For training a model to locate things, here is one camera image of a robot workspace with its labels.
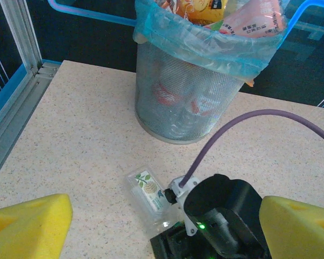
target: speckled countertop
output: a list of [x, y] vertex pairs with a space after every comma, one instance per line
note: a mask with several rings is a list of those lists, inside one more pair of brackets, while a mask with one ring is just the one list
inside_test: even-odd
[[[0, 207], [69, 194], [73, 220], [61, 258], [154, 258], [123, 192], [124, 175], [149, 165], [167, 185], [207, 140], [176, 146], [146, 133], [134, 116], [135, 78], [65, 61], [0, 171]], [[324, 129], [324, 109], [243, 93], [220, 125], [260, 108], [291, 111]], [[288, 119], [257, 117], [231, 129], [196, 176], [217, 172], [250, 182], [262, 196], [324, 207], [324, 141]]]

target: yellow sponge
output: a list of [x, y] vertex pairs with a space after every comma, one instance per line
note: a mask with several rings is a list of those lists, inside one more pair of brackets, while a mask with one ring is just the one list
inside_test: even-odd
[[273, 259], [324, 259], [324, 208], [267, 196], [259, 219]]
[[0, 259], [59, 258], [71, 220], [67, 194], [0, 209]]

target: purple cable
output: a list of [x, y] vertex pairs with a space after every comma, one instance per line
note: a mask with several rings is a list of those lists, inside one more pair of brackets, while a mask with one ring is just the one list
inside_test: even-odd
[[253, 112], [247, 112], [243, 115], [240, 115], [236, 117], [235, 119], [228, 122], [226, 125], [224, 125], [222, 128], [220, 128], [214, 136], [212, 136], [209, 141], [205, 144], [203, 149], [200, 151], [199, 155], [193, 162], [191, 168], [186, 173], [185, 177], [182, 179], [182, 181], [179, 183], [179, 187], [183, 188], [183, 186], [187, 183], [187, 181], [191, 178], [194, 171], [199, 166], [200, 162], [202, 161], [203, 157], [206, 155], [206, 153], [209, 151], [209, 149], [212, 147], [212, 145], [218, 140], [220, 136], [222, 136], [228, 129], [233, 127], [234, 125], [238, 124], [239, 122], [242, 122], [244, 120], [247, 120], [252, 117], [260, 116], [260, 115], [275, 115], [275, 116], [282, 116], [291, 120], [295, 120], [304, 126], [308, 127], [310, 130], [317, 133], [321, 138], [324, 139], [324, 130], [322, 130], [317, 125], [313, 124], [312, 122], [306, 120], [305, 118], [298, 116], [291, 112], [281, 111], [281, 110], [272, 110], [272, 109], [266, 109], [266, 110], [256, 110]]

